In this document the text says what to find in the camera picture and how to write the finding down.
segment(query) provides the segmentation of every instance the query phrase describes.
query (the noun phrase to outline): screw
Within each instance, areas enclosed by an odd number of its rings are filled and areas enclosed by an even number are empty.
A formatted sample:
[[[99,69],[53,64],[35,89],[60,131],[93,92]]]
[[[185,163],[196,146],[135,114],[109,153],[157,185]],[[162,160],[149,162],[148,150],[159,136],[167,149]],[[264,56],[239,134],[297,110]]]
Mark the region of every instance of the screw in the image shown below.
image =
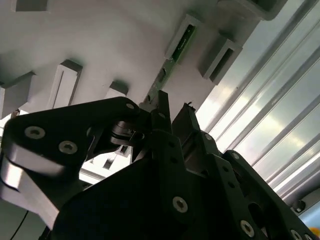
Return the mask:
[[[162,118],[164,118],[164,119],[166,118],[166,116],[165,116],[163,113],[161,113],[161,112],[159,112],[159,116],[162,117]]]
[[[39,126],[28,126],[24,130],[24,134],[30,139],[42,139],[46,135],[46,131]]]
[[[135,109],[135,106],[133,106],[131,103],[127,103],[126,106],[130,109]]]
[[[232,153],[232,156],[236,159],[236,160],[239,160],[240,157],[238,156],[238,154],[236,154],[235,152]]]
[[[302,237],[295,230],[291,229],[291,234],[295,240],[302,240]]]
[[[253,227],[246,220],[241,220],[240,226],[244,233],[247,234],[250,238],[253,238],[255,236]]]
[[[188,204],[186,203],[186,201],[180,197],[180,196],[175,196],[172,199],[172,204],[173,207],[179,212],[179,213],[186,213],[188,211]]]
[[[304,235],[307,240],[313,240],[308,234]]]
[[[205,134],[205,138],[208,140],[212,140],[212,136],[210,136],[208,133]]]
[[[59,150],[64,154],[75,154],[78,151],[78,147],[72,141],[63,141],[59,144]]]

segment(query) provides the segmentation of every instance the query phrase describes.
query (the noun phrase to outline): aluminum profile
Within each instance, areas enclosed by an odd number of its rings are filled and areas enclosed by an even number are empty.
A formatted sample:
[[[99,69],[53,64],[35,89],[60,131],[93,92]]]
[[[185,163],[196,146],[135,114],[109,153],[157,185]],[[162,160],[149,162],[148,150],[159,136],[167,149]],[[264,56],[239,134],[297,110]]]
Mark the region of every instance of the aluminum profile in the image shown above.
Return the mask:
[[[197,112],[209,119],[200,127],[219,149],[238,151],[289,204],[320,187],[319,8],[318,1],[302,2],[244,78],[224,77],[212,91],[228,89],[227,97],[211,94]],[[226,76],[239,76],[245,57]]]

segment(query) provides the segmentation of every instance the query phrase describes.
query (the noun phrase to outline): black cable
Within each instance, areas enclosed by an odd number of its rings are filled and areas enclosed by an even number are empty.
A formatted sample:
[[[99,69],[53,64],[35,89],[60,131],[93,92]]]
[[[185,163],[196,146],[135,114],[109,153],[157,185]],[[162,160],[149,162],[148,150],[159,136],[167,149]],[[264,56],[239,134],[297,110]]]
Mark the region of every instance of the black cable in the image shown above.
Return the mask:
[[[24,221],[25,221],[25,219],[26,219],[26,217],[27,217],[28,213],[29,213],[29,211],[26,211],[26,213],[25,213],[24,217],[22,218],[22,221],[20,222],[20,224],[19,224],[18,228],[15,230],[15,232],[14,232],[14,234],[12,235],[12,237],[10,238],[10,240],[13,240],[13,239],[14,239],[14,237],[15,237],[15,235],[17,234],[17,232],[19,231],[19,229],[20,229],[21,225],[24,223]]]

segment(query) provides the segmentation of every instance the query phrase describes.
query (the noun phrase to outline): metal linkage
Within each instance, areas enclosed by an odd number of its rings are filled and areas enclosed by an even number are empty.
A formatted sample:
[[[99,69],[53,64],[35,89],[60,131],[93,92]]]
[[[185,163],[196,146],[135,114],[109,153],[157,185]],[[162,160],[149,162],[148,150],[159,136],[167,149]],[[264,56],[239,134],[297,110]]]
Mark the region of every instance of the metal linkage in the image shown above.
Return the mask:
[[[39,214],[52,240],[316,239],[241,155],[218,150],[192,107],[171,124],[168,95],[154,101],[151,112],[118,97],[10,120],[0,197]],[[83,190],[83,162],[122,145],[132,164]]]

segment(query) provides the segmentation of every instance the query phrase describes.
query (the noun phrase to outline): corrugated metal panel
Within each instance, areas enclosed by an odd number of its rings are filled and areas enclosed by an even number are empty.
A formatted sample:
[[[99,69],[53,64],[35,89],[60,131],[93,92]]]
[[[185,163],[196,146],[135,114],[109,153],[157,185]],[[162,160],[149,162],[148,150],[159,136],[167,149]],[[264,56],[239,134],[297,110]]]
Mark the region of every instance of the corrugated metal panel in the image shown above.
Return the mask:
[[[238,151],[288,201],[320,167],[319,58],[320,3],[290,0],[197,112],[222,152]]]

